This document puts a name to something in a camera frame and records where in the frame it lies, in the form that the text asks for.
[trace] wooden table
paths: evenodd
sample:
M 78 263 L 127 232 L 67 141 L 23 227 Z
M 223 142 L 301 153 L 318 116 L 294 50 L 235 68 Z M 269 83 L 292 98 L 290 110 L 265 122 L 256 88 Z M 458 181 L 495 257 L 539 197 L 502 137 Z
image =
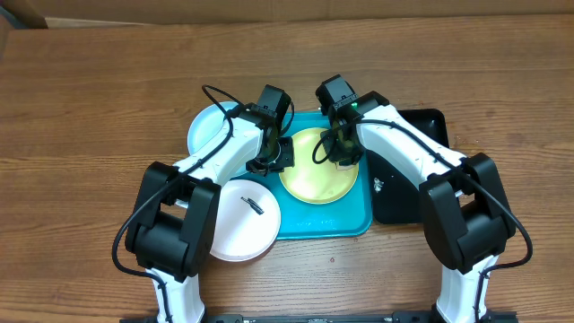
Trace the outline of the wooden table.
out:
M 444 112 L 450 143 L 496 162 L 535 243 L 496 273 L 487 304 L 522 321 L 574 321 L 574 18 L 509 16 L 11 31 L 0 64 L 0 320 L 115 322 L 152 315 L 150 280 L 110 259 L 153 161 L 186 157 L 209 83 L 256 100 L 266 83 L 299 110 L 342 74 L 399 109 Z M 501 261 L 524 255 L 512 239 Z M 135 266 L 122 250 L 121 258 Z M 424 310 L 440 263 L 421 226 L 279 241 L 255 262 L 210 260 L 212 314 Z

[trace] pale yellow plate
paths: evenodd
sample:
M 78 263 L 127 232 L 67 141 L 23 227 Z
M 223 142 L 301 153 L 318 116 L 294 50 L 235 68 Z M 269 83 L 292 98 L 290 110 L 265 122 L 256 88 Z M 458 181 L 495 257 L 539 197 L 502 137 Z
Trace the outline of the pale yellow plate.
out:
M 279 179 L 285 189 L 299 200 L 311 204 L 331 203 L 343 197 L 357 180 L 359 165 L 349 170 L 337 170 L 330 161 L 317 165 L 311 159 L 315 145 L 324 128 L 309 128 L 299 131 L 293 138 L 295 166 L 285 168 Z M 325 158 L 325 149 L 319 147 L 316 158 Z

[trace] blue tray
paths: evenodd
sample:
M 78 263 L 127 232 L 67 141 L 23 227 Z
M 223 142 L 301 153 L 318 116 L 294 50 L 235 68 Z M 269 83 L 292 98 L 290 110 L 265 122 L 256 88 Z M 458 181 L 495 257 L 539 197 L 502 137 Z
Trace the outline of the blue tray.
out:
M 291 114 L 287 114 L 285 120 L 290 117 Z M 291 136 L 311 127 L 329 128 L 329 123 L 320 112 L 295 113 L 286 135 Z M 359 176 L 349 193 L 326 205 L 312 205 L 293 197 L 276 173 L 267 177 L 248 173 L 237 179 L 253 180 L 274 194 L 281 208 L 278 240 L 353 237 L 363 234 L 372 223 L 369 173 L 365 158 L 359 162 Z

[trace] black cable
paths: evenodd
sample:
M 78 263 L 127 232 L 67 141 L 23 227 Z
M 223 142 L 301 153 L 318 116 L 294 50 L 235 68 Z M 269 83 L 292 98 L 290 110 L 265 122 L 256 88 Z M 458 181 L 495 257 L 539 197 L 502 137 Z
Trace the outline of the black cable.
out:
M 111 258 L 114 261 L 114 265 L 116 266 L 116 268 L 126 274 L 129 275 L 135 275 L 135 276 L 140 276 L 140 277 L 147 277 L 147 278 L 151 278 L 154 281 L 156 281 L 158 283 L 158 288 L 161 289 L 161 297 L 163 299 L 163 308 L 165 309 L 165 315 L 166 315 L 166 322 L 172 323 L 172 319 L 171 319 L 171 312 L 170 312 L 170 305 L 168 304 L 168 292 L 167 289 L 165 287 L 165 283 L 163 282 L 163 280 L 161 279 L 161 277 L 151 274 L 151 273 L 147 273 L 147 272 L 143 272 L 143 271 L 137 271 L 134 269 L 130 269 L 127 268 L 125 266 L 123 266 L 122 264 L 120 264 L 119 259 L 117 258 L 117 248 L 119 247 L 119 242 L 122 240 L 122 236 L 124 235 L 124 233 L 127 230 L 127 227 L 129 226 L 129 224 L 136 218 L 137 215 L 139 215 L 139 213 L 142 212 L 142 210 L 148 206 L 152 201 L 155 201 L 157 198 L 164 198 L 165 194 L 167 192 L 169 192 L 169 190 L 171 188 L 173 188 L 173 186 L 178 183 L 180 180 L 182 180 L 185 176 L 187 176 L 189 173 L 193 172 L 194 170 L 197 170 L 198 168 L 200 168 L 205 162 L 207 162 L 210 158 L 212 158 L 217 152 L 219 152 L 224 145 L 227 144 L 227 142 L 231 139 L 231 137 L 233 136 L 233 122 L 231 121 L 230 116 L 228 115 L 227 111 L 225 111 L 225 109 L 223 108 L 223 106 L 219 103 L 219 101 L 217 101 L 213 95 L 211 93 L 209 93 L 209 91 L 207 91 L 207 89 L 210 90 L 214 90 L 216 92 L 219 92 L 223 95 L 225 95 L 226 97 L 234 100 L 238 105 L 243 106 L 243 103 L 241 103 L 241 101 L 235 99 L 233 96 L 231 96 L 230 94 L 228 94 L 227 92 L 224 92 L 220 89 L 217 89 L 215 87 L 212 87 L 211 85 L 203 85 L 202 86 L 202 90 L 204 91 L 205 95 L 213 102 L 213 104 L 215 104 L 217 106 L 217 108 L 219 108 L 219 110 L 222 111 L 223 116 L 225 116 L 225 119 L 227 120 L 227 122 L 229 123 L 230 126 L 230 131 L 227 133 L 227 135 L 225 136 L 225 138 L 223 139 L 223 141 L 218 144 L 212 151 L 210 151 L 204 158 L 200 159 L 199 161 L 197 161 L 196 164 L 194 164 L 192 167 L 190 167 L 187 170 L 184 170 L 182 172 L 180 172 L 176 178 L 174 178 L 172 181 L 167 182 L 163 187 L 161 187 L 157 192 L 155 192 L 150 198 L 147 199 L 147 201 L 143 202 L 143 204 L 137 209 L 135 210 L 135 212 L 132 213 L 132 215 L 130 215 L 127 220 L 124 222 L 124 224 L 122 225 L 122 227 L 119 229 L 119 231 L 116 234 L 116 238 L 114 239 L 114 243 L 112 245 L 112 249 L 111 249 Z
M 293 103 L 293 101 L 291 101 L 291 118 L 289 118 L 289 122 L 287 123 L 287 126 L 285 126 L 285 128 L 283 128 L 283 130 L 281 130 L 281 132 L 279 133 L 279 136 L 285 135 L 287 133 L 287 131 L 289 131 L 289 128 L 291 127 L 291 122 L 293 122 L 293 117 L 295 117 L 295 104 Z
M 500 210 L 502 210 L 502 212 L 508 218 L 510 218 L 510 220 L 517 226 L 518 230 L 520 231 L 520 234 L 522 234 L 522 237 L 524 238 L 524 241 L 526 243 L 526 255 L 522 259 L 520 259 L 519 261 L 510 262 L 507 264 L 489 266 L 489 267 L 485 268 L 480 273 L 480 278 L 478 281 L 478 289 L 476 291 L 476 298 L 474 299 L 474 319 L 476 320 L 476 323 L 480 323 L 479 303 L 480 303 L 480 299 L 481 299 L 481 294 L 483 293 L 484 279 L 487 277 L 487 275 L 494 270 L 522 266 L 522 265 L 526 264 L 528 261 L 530 261 L 530 259 L 532 258 L 532 255 L 534 254 L 534 247 L 532 244 L 532 240 L 530 239 L 530 235 L 526 231 L 526 228 L 522 225 L 522 223 L 518 220 L 518 218 L 513 213 L 510 212 L 510 210 L 506 206 L 504 206 L 499 200 L 494 198 L 494 196 L 492 196 L 491 193 L 489 193 L 486 189 L 484 189 L 474 179 L 472 179 L 470 176 L 467 176 L 458 167 L 456 167 L 455 165 L 453 165 L 450 162 L 448 162 L 447 160 L 445 160 L 439 153 L 436 153 L 432 148 L 430 148 L 426 143 L 424 143 L 421 138 L 419 138 L 417 135 L 413 134 L 410 130 L 408 130 L 405 127 L 402 127 L 402 126 L 400 126 L 397 123 L 392 122 L 392 121 L 363 119 L 363 120 L 358 120 L 358 121 L 352 121 L 352 122 L 349 122 L 348 124 L 345 124 L 341 127 L 336 128 L 336 129 L 329 130 L 329 131 L 331 131 L 331 133 L 329 133 L 329 134 L 325 135 L 323 138 L 321 138 L 321 140 L 319 140 L 319 142 L 315 146 L 315 149 L 313 150 L 313 154 L 311 156 L 313 159 L 313 162 L 314 163 L 322 163 L 322 162 L 326 161 L 326 159 L 328 158 L 328 155 L 327 155 L 327 157 L 325 159 L 323 159 L 321 161 L 317 161 L 316 156 L 315 156 L 317 153 L 318 147 L 322 143 L 325 142 L 327 137 L 331 137 L 333 135 L 333 133 L 336 131 L 344 130 L 347 127 L 355 127 L 358 124 L 377 124 L 377 125 L 389 126 L 391 128 L 395 128 L 397 130 L 400 130 L 405 135 L 408 135 L 409 137 L 411 137 L 411 139 L 413 139 L 418 145 L 420 145 L 425 151 L 427 151 L 427 153 L 429 153 L 437 161 L 439 161 L 443 165 L 449 167 L 451 170 L 457 171 L 460 175 L 462 175 L 461 177 L 464 180 L 466 180 L 468 183 L 470 183 L 473 186 L 474 189 L 476 189 L 478 192 L 480 192 L 481 194 L 486 196 L 488 199 L 490 199 L 497 207 L 500 208 Z

